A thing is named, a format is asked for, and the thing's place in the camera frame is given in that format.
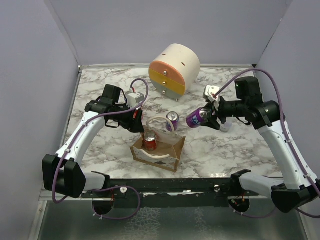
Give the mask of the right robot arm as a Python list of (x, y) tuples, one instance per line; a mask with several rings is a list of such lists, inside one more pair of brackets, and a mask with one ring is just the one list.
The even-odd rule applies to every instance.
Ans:
[(241, 170), (232, 174), (229, 189), (240, 196), (246, 191), (255, 192), (270, 198), (278, 210), (289, 213), (303, 206), (316, 197), (320, 189), (320, 181), (295, 146), (289, 134), (288, 124), (281, 122), (285, 116), (280, 113), (280, 107), (275, 101), (263, 101), (257, 78), (241, 77), (235, 80), (236, 101), (226, 101), (218, 95), (219, 87), (207, 85), (203, 98), (207, 104), (205, 121), (201, 123), (219, 130), (227, 118), (245, 118), (263, 137), (270, 148), (282, 173), (282, 180), (257, 175), (251, 170)]

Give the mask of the red soda can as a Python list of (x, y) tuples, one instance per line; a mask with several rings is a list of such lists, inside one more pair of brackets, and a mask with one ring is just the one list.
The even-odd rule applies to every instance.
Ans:
[(143, 145), (146, 150), (154, 151), (157, 148), (158, 136), (155, 131), (146, 131), (143, 135)]

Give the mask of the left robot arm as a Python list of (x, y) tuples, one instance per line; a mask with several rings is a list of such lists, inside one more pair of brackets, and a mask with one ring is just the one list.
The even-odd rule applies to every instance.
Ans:
[(142, 104), (146, 100), (143, 93), (133, 89), (123, 94), (120, 87), (107, 84), (96, 100), (90, 101), (75, 131), (66, 143), (54, 154), (47, 154), (42, 160), (44, 188), (53, 195), (62, 194), (78, 198), (83, 192), (93, 190), (97, 196), (106, 197), (111, 190), (108, 175), (99, 172), (84, 173), (80, 164), (101, 129), (108, 121), (131, 133), (143, 133)]

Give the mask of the purple soda can front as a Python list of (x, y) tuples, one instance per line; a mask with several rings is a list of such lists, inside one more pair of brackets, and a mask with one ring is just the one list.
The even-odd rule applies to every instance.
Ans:
[(186, 124), (192, 129), (198, 128), (202, 123), (207, 121), (209, 112), (204, 107), (196, 109), (186, 117)]

